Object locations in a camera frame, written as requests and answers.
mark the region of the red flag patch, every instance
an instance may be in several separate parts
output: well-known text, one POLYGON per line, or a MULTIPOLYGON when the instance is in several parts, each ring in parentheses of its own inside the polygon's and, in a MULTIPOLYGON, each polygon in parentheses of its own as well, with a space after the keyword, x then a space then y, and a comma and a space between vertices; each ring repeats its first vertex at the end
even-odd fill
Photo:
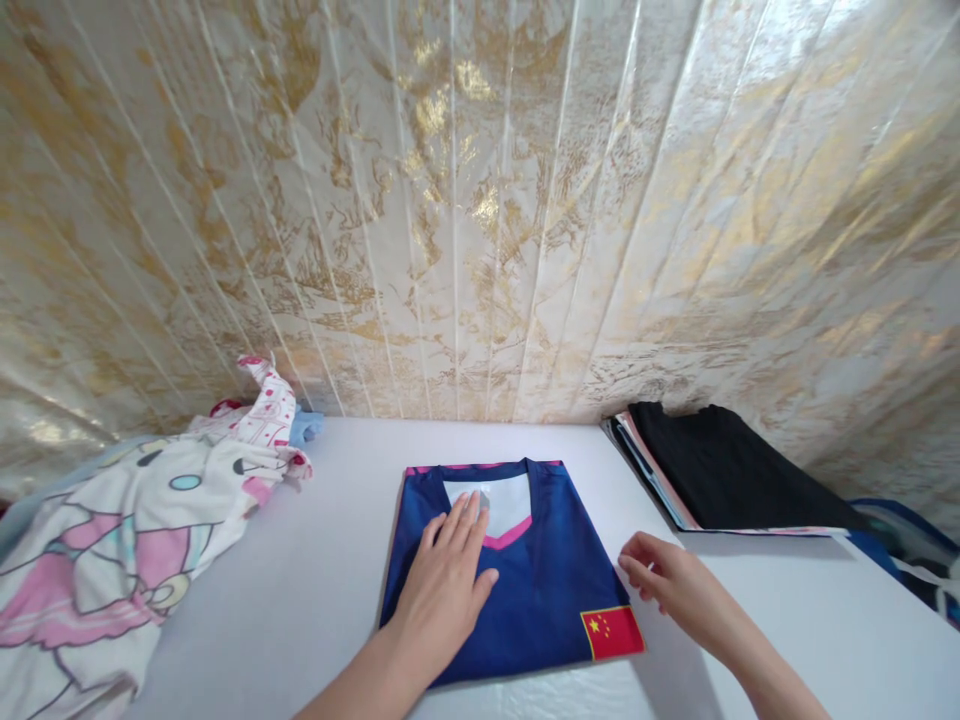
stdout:
POLYGON ((629 605, 582 612, 580 619, 594 660, 633 655, 647 649, 629 605))

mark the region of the white fabric with pink pattern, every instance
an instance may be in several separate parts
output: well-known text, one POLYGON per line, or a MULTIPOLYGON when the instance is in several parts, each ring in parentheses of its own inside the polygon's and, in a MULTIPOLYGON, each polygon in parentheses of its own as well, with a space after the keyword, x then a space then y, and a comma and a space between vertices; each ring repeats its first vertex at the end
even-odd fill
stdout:
POLYGON ((263 358, 238 364, 253 406, 224 401, 44 500, 0 567, 2 717, 118 717, 190 584, 278 483, 312 476, 290 386, 263 358))

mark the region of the blue jersey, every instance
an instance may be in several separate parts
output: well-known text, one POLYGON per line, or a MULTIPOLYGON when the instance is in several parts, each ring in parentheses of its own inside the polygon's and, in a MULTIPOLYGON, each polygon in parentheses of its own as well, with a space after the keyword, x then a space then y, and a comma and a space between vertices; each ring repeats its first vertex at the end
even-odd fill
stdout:
POLYGON ((381 627, 396 610, 424 527, 473 490, 490 507, 478 573, 497 568, 500 578, 434 686, 643 651, 626 590, 559 461, 407 468, 381 627))

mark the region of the left hand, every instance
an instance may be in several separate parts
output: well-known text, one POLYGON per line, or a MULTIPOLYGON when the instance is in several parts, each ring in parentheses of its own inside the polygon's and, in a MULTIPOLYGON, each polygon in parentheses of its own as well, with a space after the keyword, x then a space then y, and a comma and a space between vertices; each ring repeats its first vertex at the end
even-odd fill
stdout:
POLYGON ((499 573, 477 577, 489 513, 480 494, 460 496, 450 515, 435 517, 400 593, 397 610, 381 632, 391 640, 403 667, 426 689, 453 660, 477 624, 499 573))

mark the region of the white tabletop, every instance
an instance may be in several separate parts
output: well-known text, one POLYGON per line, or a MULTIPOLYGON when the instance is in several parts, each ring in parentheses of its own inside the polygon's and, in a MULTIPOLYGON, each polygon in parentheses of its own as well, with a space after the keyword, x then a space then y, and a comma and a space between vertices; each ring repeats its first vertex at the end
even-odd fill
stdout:
MULTIPOLYGON (((128 717, 288 718, 373 632, 403 470, 563 460, 611 560, 673 534, 599 428, 329 419, 315 477, 281 487, 164 625, 128 717)), ((960 717, 960 633, 845 540, 683 535, 834 718, 960 717)), ((416 718, 753 717, 727 670, 656 607, 648 651, 428 693, 416 718)))

